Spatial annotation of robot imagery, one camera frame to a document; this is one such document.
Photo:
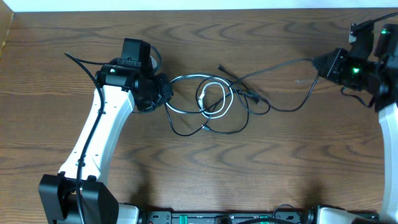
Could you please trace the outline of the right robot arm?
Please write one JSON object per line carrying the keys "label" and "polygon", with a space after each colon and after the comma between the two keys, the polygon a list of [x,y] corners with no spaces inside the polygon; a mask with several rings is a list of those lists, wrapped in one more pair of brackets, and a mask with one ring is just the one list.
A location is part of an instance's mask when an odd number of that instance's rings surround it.
{"label": "right robot arm", "polygon": [[384,195],[380,223],[397,223],[397,25],[383,26],[374,41],[374,23],[352,24],[350,50],[337,48],[313,60],[318,76],[343,88],[371,94],[384,144]]}

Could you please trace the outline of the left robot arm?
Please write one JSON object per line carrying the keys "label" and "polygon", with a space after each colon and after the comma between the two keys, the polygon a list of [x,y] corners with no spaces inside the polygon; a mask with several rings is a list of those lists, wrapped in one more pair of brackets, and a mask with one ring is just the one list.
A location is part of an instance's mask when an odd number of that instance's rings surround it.
{"label": "left robot arm", "polygon": [[68,159],[56,175],[43,175],[39,195],[49,223],[144,223],[140,209],[119,203],[107,187],[119,135],[134,110],[154,111],[168,102],[172,87],[159,73],[156,49],[124,39],[119,58],[102,63],[88,76],[95,85],[86,123]]}

